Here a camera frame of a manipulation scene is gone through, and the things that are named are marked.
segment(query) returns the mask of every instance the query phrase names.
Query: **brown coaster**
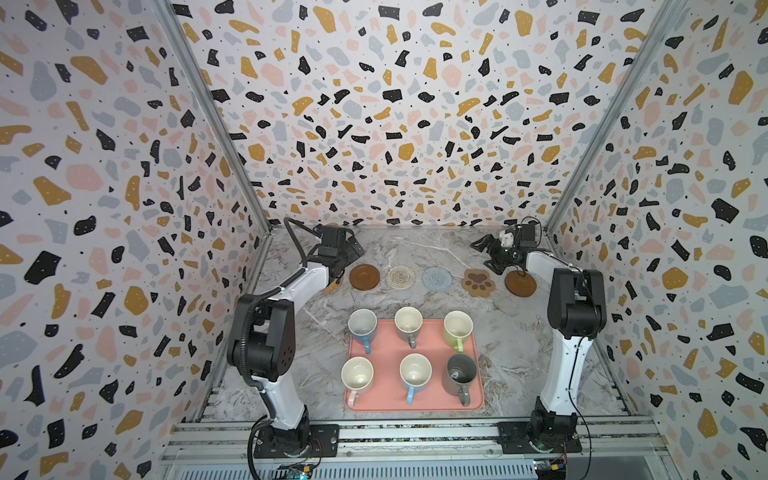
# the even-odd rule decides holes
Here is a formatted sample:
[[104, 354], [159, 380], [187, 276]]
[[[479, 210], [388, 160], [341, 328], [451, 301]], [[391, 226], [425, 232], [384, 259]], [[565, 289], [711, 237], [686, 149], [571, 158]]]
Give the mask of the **brown coaster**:
[[379, 280], [379, 269], [367, 263], [358, 265], [349, 272], [349, 284], [358, 290], [371, 290], [379, 285]]
[[344, 283], [344, 277], [339, 278], [339, 282], [338, 283], [336, 283], [335, 280], [333, 282], [331, 282], [330, 285], [328, 285], [327, 287], [325, 287], [323, 289], [323, 292], [325, 292], [325, 293], [335, 292], [335, 291], [337, 291], [341, 287], [342, 283]]
[[462, 288], [468, 291], [470, 296], [488, 298], [491, 292], [496, 290], [496, 284], [487, 270], [466, 270]]
[[536, 279], [530, 274], [520, 270], [510, 272], [504, 279], [509, 293], [516, 296], [531, 296], [536, 291]]

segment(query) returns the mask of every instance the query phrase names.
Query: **mug handle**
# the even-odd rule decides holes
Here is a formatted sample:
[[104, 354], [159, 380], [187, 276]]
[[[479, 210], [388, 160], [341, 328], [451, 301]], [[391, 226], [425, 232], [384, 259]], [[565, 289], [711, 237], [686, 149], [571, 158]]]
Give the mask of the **mug handle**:
[[469, 389], [466, 385], [462, 385], [460, 389], [458, 389], [458, 399], [462, 402], [462, 407], [468, 407], [469, 406]]

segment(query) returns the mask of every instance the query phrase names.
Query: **black cable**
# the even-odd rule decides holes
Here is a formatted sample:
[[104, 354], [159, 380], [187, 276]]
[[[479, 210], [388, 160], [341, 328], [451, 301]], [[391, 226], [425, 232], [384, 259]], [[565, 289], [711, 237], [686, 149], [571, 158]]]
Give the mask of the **black cable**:
[[578, 354], [579, 354], [579, 350], [581, 349], [582, 341], [584, 341], [584, 337], [581, 337], [578, 341], [578, 344], [576, 345], [576, 355], [574, 358], [574, 366], [571, 369], [571, 379], [568, 380], [568, 398], [571, 400], [571, 405], [574, 406], [576, 413], [578, 413], [578, 415], [581, 417], [581, 421], [584, 422], [584, 426], [587, 427], [587, 435], [589, 436], [589, 460], [587, 461], [587, 471], [584, 472], [584, 476], [582, 476], [579, 480], [584, 480], [585, 478], [587, 478], [587, 475], [589, 474], [589, 468], [592, 466], [592, 434], [589, 432], [589, 424], [584, 419], [584, 416], [581, 414], [581, 411], [576, 406], [573, 396], [571, 396], [571, 383], [574, 380], [574, 372], [576, 371], [576, 362], [578, 362]]
[[315, 439], [315, 441], [317, 442], [317, 449], [319, 450], [319, 454], [317, 456], [317, 463], [315, 464], [315, 466], [312, 467], [312, 470], [319, 467], [320, 462], [323, 461], [323, 445], [320, 443], [320, 440]]
[[293, 232], [293, 228], [291, 228], [290, 224], [296, 224], [300, 225], [301, 227], [304, 227], [301, 223], [295, 221], [293, 218], [286, 218], [285, 219], [285, 225], [286, 230], [288, 230], [288, 234], [290, 235], [290, 239], [293, 240], [293, 244], [296, 245], [296, 249], [299, 251], [299, 255], [301, 256], [301, 264], [304, 268], [306, 268], [306, 253], [304, 253], [304, 249], [301, 247], [301, 243], [299, 243], [299, 239], [296, 238], [296, 234]]
[[312, 444], [307, 443], [306, 444], [306, 448], [308, 449], [308, 451], [306, 453], [306, 456], [304, 457], [304, 460], [299, 460], [298, 462], [296, 462], [296, 463], [294, 463], [292, 465], [288, 465], [287, 467], [280, 467], [280, 468], [287, 470], [288, 468], [294, 468], [294, 467], [297, 467], [297, 466], [299, 466], [299, 465], [301, 465], [303, 463], [306, 463], [306, 461], [309, 460], [310, 456], [312, 455]]
[[298, 220], [294, 220], [293, 218], [285, 217], [283, 219], [283, 221], [286, 222], [286, 223], [288, 223], [288, 222], [293, 223], [294, 225], [298, 226], [300, 229], [305, 230], [306, 232], [311, 233], [312, 235], [314, 235], [317, 238], [323, 238], [323, 234], [322, 233], [316, 232], [315, 230], [312, 230], [307, 225], [299, 222]]
[[256, 466], [253, 464], [253, 440], [256, 438], [256, 433], [266, 426], [271, 425], [273, 422], [267, 415], [263, 415], [260, 419], [256, 420], [256, 423], [250, 428], [250, 435], [248, 435], [248, 451], [246, 452], [248, 458], [248, 470], [250, 470], [250, 476], [253, 480], [261, 480], [259, 474], [256, 472]]
[[240, 355], [237, 357], [237, 371], [240, 372], [240, 376], [243, 377], [243, 381], [248, 386], [257, 386], [258, 382], [256, 380], [253, 380], [250, 378], [250, 370], [248, 369], [248, 365], [246, 364], [246, 358], [248, 356], [248, 337], [250, 336], [250, 331], [253, 328], [253, 316], [256, 315], [256, 308], [266, 299], [270, 298], [275, 293], [278, 293], [280, 291], [279, 287], [275, 287], [269, 292], [262, 293], [260, 295], [256, 295], [253, 300], [248, 304], [248, 310], [246, 310], [245, 317], [243, 318], [243, 324], [240, 328], [240, 346], [239, 346], [239, 353]]
[[524, 217], [522, 220], [520, 220], [521, 223], [525, 222], [526, 218], [530, 218], [534, 222], [538, 223], [538, 242], [536, 242], [536, 248], [538, 248], [538, 246], [541, 245], [541, 238], [544, 236], [544, 228], [541, 225], [541, 221], [539, 221], [538, 218], [531, 217], [530, 215], [528, 215], [527, 217]]
[[587, 283], [587, 276], [584, 274], [584, 271], [575, 265], [573, 265], [573, 267], [579, 271], [579, 274], [581, 276], [581, 282], [584, 285], [584, 291], [587, 292], [587, 298], [589, 299], [590, 303], [592, 304], [592, 308], [594, 309], [594, 317], [598, 319], [598, 324], [594, 327], [595, 330], [597, 330], [598, 328], [600, 328], [600, 323], [602, 322], [602, 319], [603, 319], [602, 315], [598, 312], [598, 306], [594, 302], [594, 298], [592, 297], [592, 289], [589, 287], [589, 283]]

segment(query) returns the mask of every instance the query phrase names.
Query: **gray marble tabletop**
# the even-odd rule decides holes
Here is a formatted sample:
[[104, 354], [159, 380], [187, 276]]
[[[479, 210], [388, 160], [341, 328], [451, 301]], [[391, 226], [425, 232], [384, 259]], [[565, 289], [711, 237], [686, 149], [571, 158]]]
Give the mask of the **gray marble tabletop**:
[[[291, 371], [299, 397], [308, 405], [310, 418], [319, 419], [413, 419], [460, 417], [526, 417], [547, 379], [552, 351], [552, 332], [546, 320], [548, 289], [543, 280], [533, 296], [509, 293], [504, 277], [490, 272], [496, 290], [488, 298], [472, 298], [460, 282], [467, 269], [484, 269], [486, 253], [469, 244], [497, 230], [382, 228], [359, 229], [356, 236], [366, 254], [356, 262], [370, 263], [381, 272], [373, 290], [355, 290], [349, 271], [342, 286], [318, 293], [296, 312], [296, 358]], [[313, 244], [301, 233], [306, 250]], [[300, 257], [287, 232], [273, 233], [267, 260], [256, 290], [279, 284], [299, 266]], [[413, 269], [415, 282], [406, 290], [390, 287], [385, 276], [395, 265]], [[451, 288], [431, 292], [421, 281], [424, 270], [441, 266], [453, 276]], [[418, 308], [424, 318], [443, 318], [452, 310], [472, 316], [478, 364], [485, 391], [485, 405], [476, 412], [381, 412], [358, 413], [344, 405], [340, 372], [349, 358], [346, 322], [354, 310], [371, 309], [380, 319], [393, 318], [401, 306]], [[584, 415], [624, 415], [612, 381], [594, 347], [584, 366], [577, 404]], [[206, 408], [208, 421], [255, 421], [266, 412], [258, 394], [247, 388], [237, 370], [230, 367], [213, 403]]]

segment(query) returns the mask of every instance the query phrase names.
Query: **green mug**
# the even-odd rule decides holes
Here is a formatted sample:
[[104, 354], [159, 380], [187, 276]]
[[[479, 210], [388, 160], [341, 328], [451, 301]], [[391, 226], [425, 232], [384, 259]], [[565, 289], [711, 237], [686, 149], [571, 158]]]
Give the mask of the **green mug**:
[[464, 352], [464, 343], [472, 335], [472, 318], [464, 312], [454, 310], [442, 321], [442, 338], [457, 352]]

